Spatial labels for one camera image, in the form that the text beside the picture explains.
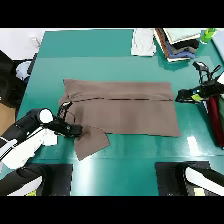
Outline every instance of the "teal tabletop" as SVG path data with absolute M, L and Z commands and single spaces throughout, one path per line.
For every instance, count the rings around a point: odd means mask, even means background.
M 180 89 L 199 85 L 194 61 L 204 62 L 210 69 L 223 65 L 212 41 L 200 44 L 196 58 L 190 61 L 169 63 L 156 40 L 157 52 L 153 57 L 131 56 L 132 32 L 46 32 L 18 119 L 33 108 L 47 107 L 56 114 L 64 78 L 165 81 L 171 82 L 176 96 Z M 154 168 L 157 161 L 208 160 L 213 169 L 224 174 L 224 150 L 215 146 L 204 107 L 175 102 L 175 109 L 180 137 L 108 134 L 109 147 L 78 161 L 74 140 L 60 136 L 56 146 L 41 146 L 30 162 L 73 163 L 71 195 L 158 195 Z M 0 178 L 8 172 L 4 166 Z

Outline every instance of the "dark red object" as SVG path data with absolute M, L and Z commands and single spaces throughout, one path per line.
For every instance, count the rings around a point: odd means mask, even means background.
M 212 125 L 217 145 L 224 146 L 224 133 L 222 130 L 222 124 L 219 117 L 218 100 L 216 97 L 211 96 L 206 103 L 208 108 L 209 120 Z

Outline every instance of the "stack of folded clothes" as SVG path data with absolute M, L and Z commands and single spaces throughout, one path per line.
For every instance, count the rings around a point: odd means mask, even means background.
M 195 58 L 201 29 L 155 28 L 155 31 L 157 42 L 169 62 Z

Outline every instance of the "brown floor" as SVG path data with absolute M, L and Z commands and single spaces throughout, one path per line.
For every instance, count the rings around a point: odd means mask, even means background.
M 0 136 L 15 122 L 15 108 L 9 108 L 0 103 Z

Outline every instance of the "black mat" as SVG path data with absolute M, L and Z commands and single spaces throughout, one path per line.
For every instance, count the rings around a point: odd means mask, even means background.
M 50 174 L 46 178 L 48 196 L 70 196 L 72 181 L 72 164 L 42 164 L 32 163 L 29 165 L 44 165 L 50 168 Z
M 180 163 L 191 164 L 193 167 L 209 169 L 209 161 L 189 161 L 189 162 L 157 162 L 155 163 L 158 190 L 160 196 L 183 196 L 177 183 L 175 167 Z M 194 188 L 197 186 L 187 184 L 188 192 L 194 195 Z M 216 194 L 204 190 L 205 196 L 216 196 Z

